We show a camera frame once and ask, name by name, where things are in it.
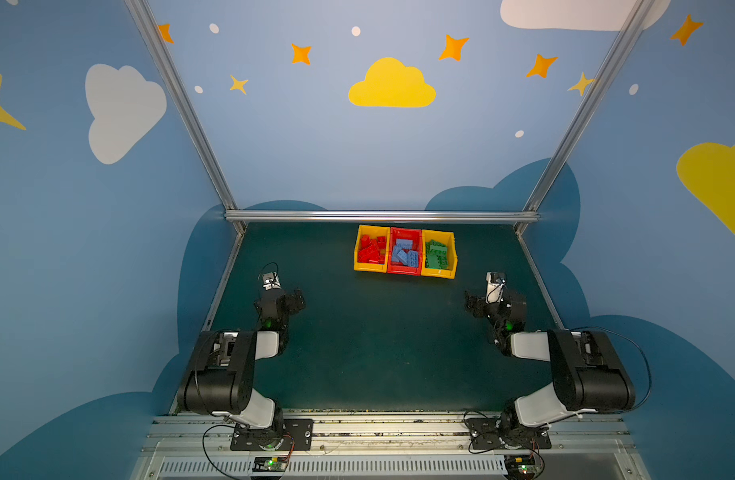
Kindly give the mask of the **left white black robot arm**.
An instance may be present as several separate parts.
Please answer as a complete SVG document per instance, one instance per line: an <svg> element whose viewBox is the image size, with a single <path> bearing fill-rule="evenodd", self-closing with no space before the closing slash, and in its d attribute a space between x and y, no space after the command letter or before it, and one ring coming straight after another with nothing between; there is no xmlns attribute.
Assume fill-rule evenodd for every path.
<svg viewBox="0 0 735 480"><path fill-rule="evenodd" d="M299 289L286 292L278 265L259 273L253 302L258 323L251 330L202 332L197 339L176 402L181 411L227 418L245 430L281 434L281 409L254 388L256 362L287 348L290 318L306 307Z"/></svg>

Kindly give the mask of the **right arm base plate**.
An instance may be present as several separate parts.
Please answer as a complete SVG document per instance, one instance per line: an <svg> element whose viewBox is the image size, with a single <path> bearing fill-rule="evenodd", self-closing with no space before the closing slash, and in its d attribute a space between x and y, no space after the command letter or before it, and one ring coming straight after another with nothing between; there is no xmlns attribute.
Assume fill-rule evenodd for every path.
<svg viewBox="0 0 735 480"><path fill-rule="evenodd" d="M469 418L463 423L469 430L469 447L473 451L551 449L547 428L525 427L519 423L511 425L484 417Z"/></svg>

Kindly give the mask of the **red brick pair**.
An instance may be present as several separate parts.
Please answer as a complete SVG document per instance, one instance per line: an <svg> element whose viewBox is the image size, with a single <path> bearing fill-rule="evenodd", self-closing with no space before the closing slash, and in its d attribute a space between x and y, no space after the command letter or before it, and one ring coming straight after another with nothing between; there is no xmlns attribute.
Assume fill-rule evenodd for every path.
<svg viewBox="0 0 735 480"><path fill-rule="evenodd" d="M369 262L379 265L385 264L385 250L379 248L373 249L371 256L369 256Z"/></svg>

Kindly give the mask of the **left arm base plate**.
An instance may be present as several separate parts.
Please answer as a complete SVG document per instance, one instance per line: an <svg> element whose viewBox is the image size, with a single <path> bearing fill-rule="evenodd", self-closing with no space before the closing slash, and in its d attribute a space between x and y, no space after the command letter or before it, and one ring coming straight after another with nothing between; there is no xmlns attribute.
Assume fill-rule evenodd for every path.
<svg viewBox="0 0 735 480"><path fill-rule="evenodd" d="M273 420L269 428L254 429L237 424L231 435L231 451L308 451L314 422L309 418Z"/></svg>

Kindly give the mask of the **red long brick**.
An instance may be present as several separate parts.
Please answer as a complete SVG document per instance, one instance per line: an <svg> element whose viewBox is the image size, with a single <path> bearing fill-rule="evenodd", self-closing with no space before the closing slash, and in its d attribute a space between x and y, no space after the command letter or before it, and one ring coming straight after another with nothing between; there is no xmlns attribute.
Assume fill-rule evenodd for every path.
<svg viewBox="0 0 735 480"><path fill-rule="evenodd" d="M373 239L373 246L379 251L387 249L387 236L377 236Z"/></svg>

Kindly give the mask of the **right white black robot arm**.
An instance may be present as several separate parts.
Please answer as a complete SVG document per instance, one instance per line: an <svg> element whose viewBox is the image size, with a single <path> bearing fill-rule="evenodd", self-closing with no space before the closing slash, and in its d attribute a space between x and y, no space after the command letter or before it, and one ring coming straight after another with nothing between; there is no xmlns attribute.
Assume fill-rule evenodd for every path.
<svg viewBox="0 0 735 480"><path fill-rule="evenodd" d="M485 294L465 292L465 310L487 320L489 343L507 357L545 362L551 368L547 386L507 402L501 429L539 430L577 414L635 408L635 384L607 332L527 331L525 296L508 288L501 272L487 273L485 282Z"/></svg>

